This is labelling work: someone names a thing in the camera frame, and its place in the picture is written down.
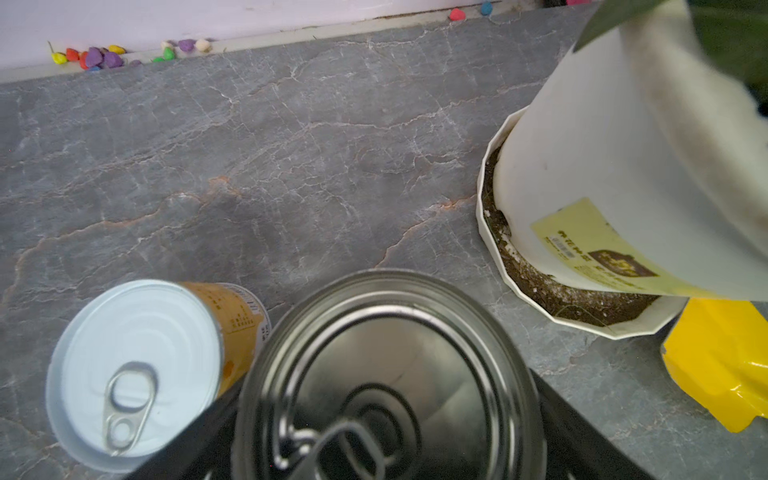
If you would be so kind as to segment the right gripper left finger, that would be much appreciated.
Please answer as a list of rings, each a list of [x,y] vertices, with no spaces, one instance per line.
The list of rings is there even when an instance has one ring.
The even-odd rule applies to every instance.
[[[231,447],[244,380],[126,479],[231,479]]]

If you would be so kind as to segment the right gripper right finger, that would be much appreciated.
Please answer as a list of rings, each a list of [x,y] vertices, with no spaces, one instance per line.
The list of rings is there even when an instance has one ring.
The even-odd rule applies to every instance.
[[[546,438],[547,479],[652,479],[537,373],[531,375]]]

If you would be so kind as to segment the blue soup can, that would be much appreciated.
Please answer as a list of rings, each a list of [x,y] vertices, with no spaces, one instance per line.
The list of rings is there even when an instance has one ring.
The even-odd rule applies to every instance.
[[[245,378],[236,479],[541,479],[537,391],[461,290],[369,270],[284,315]]]

